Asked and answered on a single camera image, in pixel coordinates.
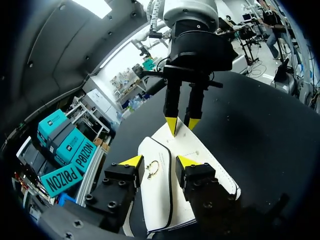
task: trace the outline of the blue object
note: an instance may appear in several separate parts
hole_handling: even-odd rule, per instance
[[[60,144],[60,146],[56,150],[54,159],[61,166],[68,165],[74,157],[75,153],[78,151],[84,139],[85,136],[75,128]]]
[[[58,205],[63,207],[63,205],[65,205],[66,200],[69,200],[73,203],[76,203],[76,200],[72,197],[70,197],[68,194],[66,194],[65,192],[60,194],[60,199],[59,199],[59,203]]]
[[[96,149],[97,147],[85,137],[81,146],[71,160],[71,163],[82,173],[85,173]]]
[[[76,166],[69,164],[42,176],[40,179],[49,196],[54,198],[58,194],[80,182],[83,177]]]
[[[60,109],[58,109],[57,111],[43,119],[41,122],[39,122],[37,138],[40,140],[43,146],[47,146],[49,135],[67,119],[68,118],[66,117],[66,115]]]

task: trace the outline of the teal cardboard box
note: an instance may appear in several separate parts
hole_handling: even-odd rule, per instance
[[[40,140],[43,146],[47,146],[47,141],[50,134],[67,119],[68,118],[66,115],[60,109],[58,109],[39,122],[37,138]]]
[[[84,139],[85,136],[75,128],[59,145],[55,152],[54,159],[60,163],[61,166],[68,165]]]
[[[42,176],[40,179],[49,196],[54,198],[58,194],[80,182],[83,177],[76,166],[69,164]]]
[[[97,147],[85,137],[78,151],[76,151],[71,163],[82,173],[85,173],[96,149]]]

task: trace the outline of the black table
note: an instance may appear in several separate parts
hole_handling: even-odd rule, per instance
[[[205,91],[202,120],[193,132],[239,184],[243,206],[255,204],[268,211],[286,193],[290,201],[283,213],[289,217],[305,195],[320,159],[320,117],[296,98],[246,76],[215,72],[215,81],[224,86]],[[166,88],[121,124],[104,168],[136,156],[141,141],[165,123],[165,93]],[[184,83],[181,119],[189,94]],[[139,193],[130,226],[136,237],[146,236]],[[189,237],[195,232],[193,227],[183,231]]]

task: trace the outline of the gold ring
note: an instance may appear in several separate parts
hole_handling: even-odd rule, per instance
[[[147,165],[146,169],[150,171],[150,168],[151,168],[152,164],[154,164],[154,163],[157,163],[156,171],[155,172],[149,172],[148,179],[150,179],[152,176],[156,175],[158,170],[159,170],[160,164],[159,164],[159,162],[157,160],[154,160],[149,165]]]

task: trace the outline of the white cylinder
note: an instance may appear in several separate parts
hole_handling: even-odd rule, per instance
[[[166,0],[163,20],[171,28],[178,20],[194,19],[191,16],[192,13],[204,15],[216,23],[219,22],[215,0]]]

